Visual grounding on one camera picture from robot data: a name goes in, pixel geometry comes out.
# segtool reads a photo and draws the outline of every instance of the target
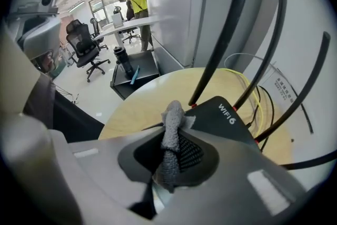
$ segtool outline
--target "white desk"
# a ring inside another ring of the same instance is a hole
[[[139,27],[139,26],[143,26],[143,25],[150,25],[153,24],[155,22],[159,21],[159,17],[158,16],[149,16],[147,18],[141,18],[141,19],[135,19],[135,20],[131,20],[131,21],[127,21],[124,22],[122,26],[119,27],[114,27],[113,23],[106,25],[106,29],[103,30],[103,32],[98,35],[96,38],[94,38],[94,40],[99,40],[102,37],[108,36],[108,35],[112,35],[114,34],[117,40],[117,43],[120,47],[124,47],[124,44],[122,42],[121,37],[119,36],[118,32],[119,31],[123,31],[132,27]]]
[[[188,102],[198,84],[204,68],[195,67],[183,69],[162,75],[133,92],[110,116],[106,122],[100,140],[125,136],[138,132],[148,126],[162,121],[161,113],[166,110],[167,105],[173,100],[179,100],[184,110],[190,109]],[[198,99],[198,104],[203,103],[214,96],[225,97],[230,104],[241,96],[246,85],[241,83],[235,74],[216,69],[204,92]],[[261,106],[264,116],[262,131],[270,125],[272,117],[271,102],[267,94],[260,90]],[[252,106],[247,100],[237,111],[244,123],[251,121],[255,105]],[[275,119],[282,115],[276,103],[274,103]],[[257,124],[260,122],[260,114],[256,116],[257,123],[250,127],[254,136],[257,132]],[[280,126],[272,136],[263,151],[269,159],[277,164],[293,162],[293,143],[285,125]]]

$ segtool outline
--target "white sticker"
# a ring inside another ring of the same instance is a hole
[[[281,213],[290,205],[286,197],[263,174],[263,170],[251,172],[247,178],[272,216]]]
[[[89,150],[85,150],[85,151],[81,151],[81,152],[76,152],[76,153],[74,153],[74,156],[76,158],[83,158],[85,156],[93,155],[93,154],[97,154],[97,153],[98,153],[98,149],[97,148],[92,148],[92,149],[89,149]]]

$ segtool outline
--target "black antenna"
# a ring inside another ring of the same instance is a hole
[[[320,156],[319,158],[301,161],[297,163],[282,164],[281,166],[287,170],[299,170],[299,169],[306,169],[306,168],[322,165],[322,164],[325,164],[335,159],[337,159],[337,150],[329,154]]]
[[[257,71],[254,79],[252,80],[251,84],[246,88],[246,90],[243,92],[243,94],[239,97],[237,102],[234,104],[235,110],[240,109],[240,107],[245,103],[245,101],[248,99],[248,97],[252,94],[255,87],[259,83],[260,79],[262,78],[264,72],[266,71],[274,53],[276,50],[276,47],[279,43],[280,36],[282,33],[283,23],[284,23],[284,17],[285,17],[285,11],[286,11],[286,2],[287,0],[279,0],[279,8],[277,9],[277,16],[276,16],[276,22],[274,26],[274,32],[272,35],[272,38],[270,40],[270,44],[268,47],[268,50],[264,56],[264,59],[261,63],[261,66],[259,67],[259,70]]]
[[[318,54],[316,63],[314,65],[314,68],[309,76],[309,79],[307,80],[304,88],[302,89],[301,93],[297,97],[297,99],[293,102],[293,104],[290,105],[288,110],[268,129],[266,129],[264,132],[262,132],[259,136],[255,138],[256,142],[262,142],[264,139],[268,138],[280,125],[282,125],[292,114],[295,112],[295,110],[301,105],[305,97],[310,92],[312,86],[314,85],[318,75],[320,74],[320,71],[322,69],[322,66],[325,61],[326,54],[329,49],[329,43],[330,43],[330,35],[328,32],[323,32],[323,38],[321,43],[320,52]]]
[[[204,70],[204,73],[201,76],[201,79],[190,99],[189,106],[194,105],[198,98],[201,96],[208,82],[210,81],[214,71],[219,65],[228,45],[231,41],[237,23],[240,19],[241,12],[246,0],[232,0],[231,6],[225,21],[225,24],[222,28],[219,39],[216,42],[215,48],[211,55],[209,62]]]

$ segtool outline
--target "black water bottle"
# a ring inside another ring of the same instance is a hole
[[[128,74],[128,75],[133,75],[134,72],[133,72],[132,66],[130,64],[130,61],[128,59],[128,55],[126,53],[125,48],[115,47],[114,48],[114,54],[117,58],[116,63],[118,65],[121,64],[122,70],[124,70],[125,73]]]

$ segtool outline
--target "khaki pants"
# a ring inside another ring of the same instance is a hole
[[[144,9],[140,12],[135,13],[135,19],[146,18],[148,17],[147,9]],[[149,25],[140,26],[141,29],[141,39],[142,39],[142,50],[144,52],[147,50],[148,42],[153,46],[152,37],[151,37],[151,30]]]

